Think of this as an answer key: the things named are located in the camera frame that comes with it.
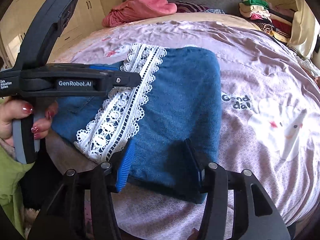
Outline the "green sleeve left forearm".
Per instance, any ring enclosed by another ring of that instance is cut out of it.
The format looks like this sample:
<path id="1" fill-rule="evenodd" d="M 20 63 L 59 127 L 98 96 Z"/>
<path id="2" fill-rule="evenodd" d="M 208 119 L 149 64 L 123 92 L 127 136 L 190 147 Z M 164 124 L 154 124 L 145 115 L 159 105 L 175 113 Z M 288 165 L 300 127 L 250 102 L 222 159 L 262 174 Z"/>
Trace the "green sleeve left forearm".
<path id="1" fill-rule="evenodd" d="M 14 148 L 1 139 L 1 207 L 22 237 L 25 237 L 24 211 L 18 182 L 32 166 L 17 162 Z"/>

